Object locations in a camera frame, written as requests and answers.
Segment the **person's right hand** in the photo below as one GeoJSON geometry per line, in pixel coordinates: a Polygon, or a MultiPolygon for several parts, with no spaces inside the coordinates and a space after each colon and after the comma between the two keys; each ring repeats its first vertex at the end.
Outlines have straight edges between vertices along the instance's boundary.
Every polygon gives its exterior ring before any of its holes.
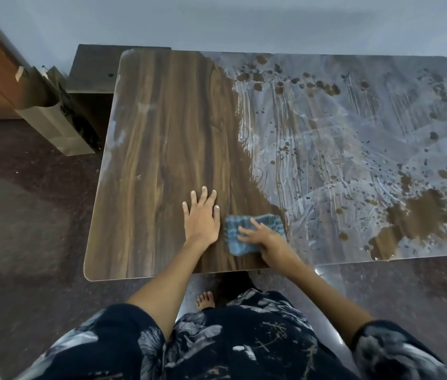
{"type": "Polygon", "coordinates": [[[254,230],[253,241],[245,243],[259,245],[264,262],[273,270],[287,276],[300,262],[299,256],[278,233],[264,224],[257,223],[253,218],[251,223],[254,226],[254,229],[250,229],[254,230]]]}

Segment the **person's left hand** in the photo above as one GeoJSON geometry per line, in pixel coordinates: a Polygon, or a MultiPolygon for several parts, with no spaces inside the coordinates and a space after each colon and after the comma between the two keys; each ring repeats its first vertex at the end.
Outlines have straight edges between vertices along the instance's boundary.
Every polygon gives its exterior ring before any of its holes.
{"type": "Polygon", "coordinates": [[[218,240],[220,225],[213,223],[213,207],[217,205],[217,191],[208,190],[208,199],[204,206],[201,206],[201,192],[199,196],[196,191],[190,192],[191,200],[188,203],[190,217],[183,218],[183,222],[186,244],[194,245],[195,248],[204,252],[218,240]]]}

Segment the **blue checked cleaning cloth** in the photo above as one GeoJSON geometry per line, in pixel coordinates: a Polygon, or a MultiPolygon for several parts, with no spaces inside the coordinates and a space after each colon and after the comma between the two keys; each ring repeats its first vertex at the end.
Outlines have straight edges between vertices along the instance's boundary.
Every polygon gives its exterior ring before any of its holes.
{"type": "MultiPolygon", "coordinates": [[[[283,221],[280,216],[274,214],[265,214],[254,216],[257,223],[264,224],[269,229],[275,231],[286,239],[283,221]]],[[[244,229],[254,229],[250,216],[228,216],[224,223],[224,239],[229,252],[237,257],[251,253],[259,253],[261,247],[256,244],[245,243],[239,240],[239,227],[244,229]]]]}

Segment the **person's right forearm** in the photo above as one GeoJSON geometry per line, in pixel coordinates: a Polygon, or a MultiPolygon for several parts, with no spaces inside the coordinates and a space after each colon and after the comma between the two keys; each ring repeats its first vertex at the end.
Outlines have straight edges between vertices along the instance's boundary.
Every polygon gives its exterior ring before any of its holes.
{"type": "Polygon", "coordinates": [[[277,273],[293,282],[325,315],[347,346],[357,332],[374,318],[328,284],[292,249],[266,250],[261,256],[277,273]]]}

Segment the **person's left forearm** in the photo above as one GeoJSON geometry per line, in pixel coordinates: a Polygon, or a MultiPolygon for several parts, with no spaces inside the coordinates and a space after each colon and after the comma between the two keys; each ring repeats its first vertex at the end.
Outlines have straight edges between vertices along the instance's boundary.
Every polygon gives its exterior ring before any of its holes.
{"type": "Polygon", "coordinates": [[[166,340],[173,331],[189,279],[209,245],[205,237],[190,237],[168,267],[126,301],[147,313],[166,340]]]}

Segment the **wooden table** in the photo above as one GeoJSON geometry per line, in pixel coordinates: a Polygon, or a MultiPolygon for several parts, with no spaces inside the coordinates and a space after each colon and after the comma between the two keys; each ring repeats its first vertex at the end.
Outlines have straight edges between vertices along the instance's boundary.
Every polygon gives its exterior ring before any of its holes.
{"type": "Polygon", "coordinates": [[[89,281],[153,277],[184,243],[182,202],[216,190],[222,223],[271,209],[243,170],[232,81],[202,52],[123,52],[84,262],[89,281]]]}

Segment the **person's bare foot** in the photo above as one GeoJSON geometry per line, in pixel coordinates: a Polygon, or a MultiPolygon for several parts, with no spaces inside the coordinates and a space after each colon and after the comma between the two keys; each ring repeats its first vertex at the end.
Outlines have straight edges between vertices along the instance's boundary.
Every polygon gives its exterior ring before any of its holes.
{"type": "Polygon", "coordinates": [[[196,299],[196,309],[198,312],[215,308],[214,295],[211,291],[203,292],[196,299]]]}

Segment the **dark floral dress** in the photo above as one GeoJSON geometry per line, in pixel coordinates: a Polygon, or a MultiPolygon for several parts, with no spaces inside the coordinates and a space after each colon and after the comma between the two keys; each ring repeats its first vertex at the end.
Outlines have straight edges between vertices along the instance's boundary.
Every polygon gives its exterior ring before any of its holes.
{"type": "Polygon", "coordinates": [[[183,315],[168,340],[137,306],[96,313],[16,380],[447,380],[447,367],[399,325],[374,320],[351,339],[359,375],[280,293],[249,289],[183,315]]]}

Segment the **brown paper bag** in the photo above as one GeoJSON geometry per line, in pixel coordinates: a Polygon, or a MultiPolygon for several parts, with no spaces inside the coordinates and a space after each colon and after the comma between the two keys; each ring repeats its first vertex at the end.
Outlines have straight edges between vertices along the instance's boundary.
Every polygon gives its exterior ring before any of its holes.
{"type": "Polygon", "coordinates": [[[15,111],[66,156],[97,153],[100,137],[85,109],[67,91],[67,79],[56,68],[19,66],[15,111]]]}

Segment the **white soapy foam layer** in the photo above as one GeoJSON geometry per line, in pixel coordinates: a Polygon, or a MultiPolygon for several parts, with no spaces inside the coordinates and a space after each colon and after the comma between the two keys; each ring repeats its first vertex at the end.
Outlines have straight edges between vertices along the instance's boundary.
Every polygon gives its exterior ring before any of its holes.
{"type": "Polygon", "coordinates": [[[447,58],[202,52],[252,198],[313,265],[447,256],[447,58]]]}

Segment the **dark wooden side cabinet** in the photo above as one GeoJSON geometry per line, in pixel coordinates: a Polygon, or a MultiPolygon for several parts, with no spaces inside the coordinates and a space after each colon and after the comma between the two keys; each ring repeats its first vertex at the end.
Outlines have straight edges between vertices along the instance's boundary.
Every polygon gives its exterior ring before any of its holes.
{"type": "Polygon", "coordinates": [[[79,44],[68,75],[68,92],[83,105],[89,121],[106,141],[120,58],[128,50],[170,50],[161,46],[79,44]]]}

